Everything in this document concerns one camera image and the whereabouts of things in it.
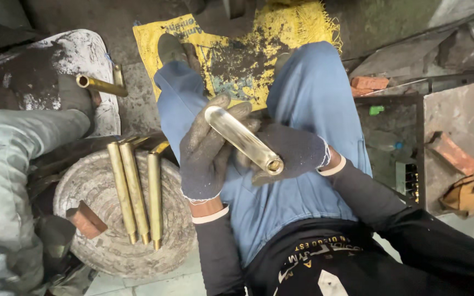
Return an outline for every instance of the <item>work glove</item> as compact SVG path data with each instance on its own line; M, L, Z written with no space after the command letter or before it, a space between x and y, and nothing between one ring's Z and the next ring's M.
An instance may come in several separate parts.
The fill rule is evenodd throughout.
M190 201L210 200L221 192L233 146L211 128L204 119L204 113L210 106L226 109L230 101L226 94L209 101L180 142L181 188ZM227 111L247 127L256 128L260 125L259 121L243 120L252 111L249 102L237 104Z
M257 171L252 177L254 186L295 178L308 171L326 166L330 162L328 144L314 133L273 123L257 132L256 136L281 157L284 169L275 176L263 170Z

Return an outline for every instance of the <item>yellow sack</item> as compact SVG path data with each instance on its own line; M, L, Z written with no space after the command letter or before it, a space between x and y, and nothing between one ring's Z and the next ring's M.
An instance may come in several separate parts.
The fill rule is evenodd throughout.
M319 41L341 49L339 25L333 23L319 2L286 6L269 1L255 12L253 30L238 38L205 33L191 14L135 26L133 32L151 79L162 67L157 52L159 37L168 32L183 44L194 45L208 97L228 92L233 98L230 106L250 101L254 110L266 108L279 54ZM154 81L153 90L158 100L161 91Z

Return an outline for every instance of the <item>blue pants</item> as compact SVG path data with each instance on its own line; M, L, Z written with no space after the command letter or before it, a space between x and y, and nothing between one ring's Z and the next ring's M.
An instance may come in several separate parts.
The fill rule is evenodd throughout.
M157 103L162 131L180 159L180 141L208 101L202 95L204 83L182 62L166 64L154 80L162 90ZM267 108L277 122L318 134L357 168L371 174L349 80L331 44L306 44L295 51L272 85ZM294 221L357 220L328 180L316 171L261 187L252 186L252 175L230 158L221 192L222 201L230 207L243 266L250 264L273 235Z

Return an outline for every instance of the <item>brown cloth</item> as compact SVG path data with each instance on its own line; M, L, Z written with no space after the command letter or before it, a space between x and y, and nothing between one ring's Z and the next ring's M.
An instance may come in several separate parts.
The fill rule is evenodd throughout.
M463 218L474 215L474 174L451 185L440 202Z

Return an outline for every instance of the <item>plastic bottle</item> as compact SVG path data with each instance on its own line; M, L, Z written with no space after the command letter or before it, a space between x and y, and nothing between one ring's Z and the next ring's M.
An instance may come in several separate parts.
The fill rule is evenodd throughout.
M370 130L366 128L362 128L362 130L365 136L365 144L372 148L390 152L401 149L404 146L403 143L399 141L398 137L393 133Z

